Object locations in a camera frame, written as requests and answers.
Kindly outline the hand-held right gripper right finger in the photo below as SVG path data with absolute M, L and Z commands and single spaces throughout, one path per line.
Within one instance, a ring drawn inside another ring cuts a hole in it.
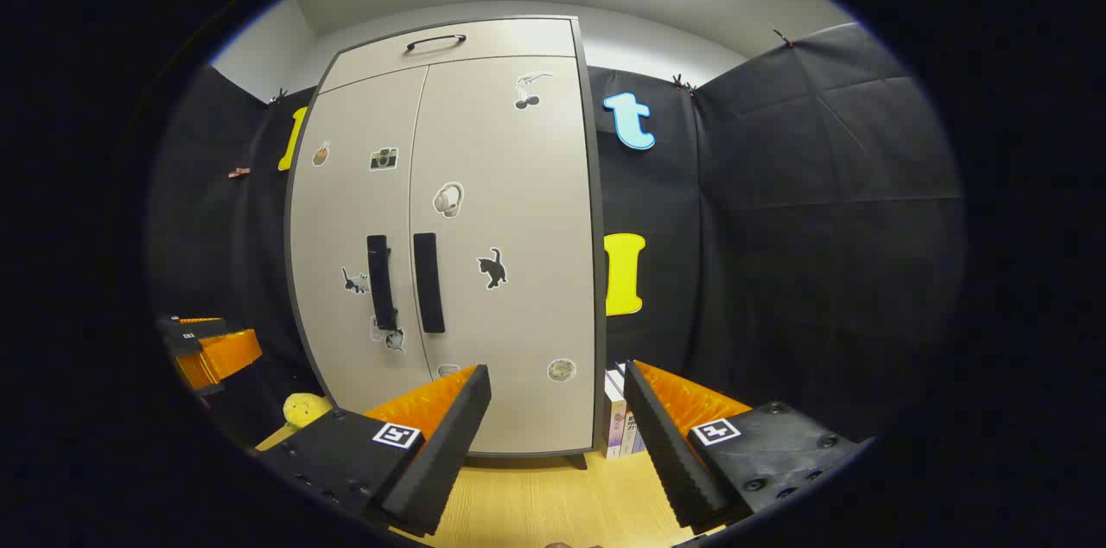
M 783 510 L 873 446 L 785 402 L 750 406 L 641 360 L 624 378 L 674 516 L 695 533 Z

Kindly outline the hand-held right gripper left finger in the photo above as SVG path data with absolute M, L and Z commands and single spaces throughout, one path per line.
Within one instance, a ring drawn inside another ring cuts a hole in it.
M 259 461 L 348 517 L 434 535 L 492 397 L 486 364 L 462 368 L 365 413 L 322 411 Z

